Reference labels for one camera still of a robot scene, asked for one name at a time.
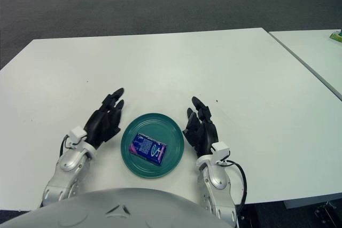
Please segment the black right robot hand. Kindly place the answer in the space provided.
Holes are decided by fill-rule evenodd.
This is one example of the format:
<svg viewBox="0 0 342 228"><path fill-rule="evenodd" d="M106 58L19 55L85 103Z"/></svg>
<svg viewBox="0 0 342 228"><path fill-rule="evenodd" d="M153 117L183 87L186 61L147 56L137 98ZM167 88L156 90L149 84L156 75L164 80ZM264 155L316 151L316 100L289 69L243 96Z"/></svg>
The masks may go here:
<svg viewBox="0 0 342 228"><path fill-rule="evenodd" d="M183 134L188 143L196 151L197 158L211 154L212 144L219 141L216 126L211 120L209 107L197 97L192 97L192 103L197 112L187 109L188 122Z"/></svg>

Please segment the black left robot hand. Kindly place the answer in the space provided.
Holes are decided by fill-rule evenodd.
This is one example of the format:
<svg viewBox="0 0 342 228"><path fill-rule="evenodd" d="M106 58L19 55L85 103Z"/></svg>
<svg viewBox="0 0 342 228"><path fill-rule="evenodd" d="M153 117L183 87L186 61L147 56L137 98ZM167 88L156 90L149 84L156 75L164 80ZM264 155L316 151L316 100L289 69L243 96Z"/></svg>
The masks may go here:
<svg viewBox="0 0 342 228"><path fill-rule="evenodd" d="M124 100L119 99L124 88L109 94L102 101L99 109L95 110L84 126L87 132L86 142L96 150L103 142L107 142L120 132L119 123Z"/></svg>

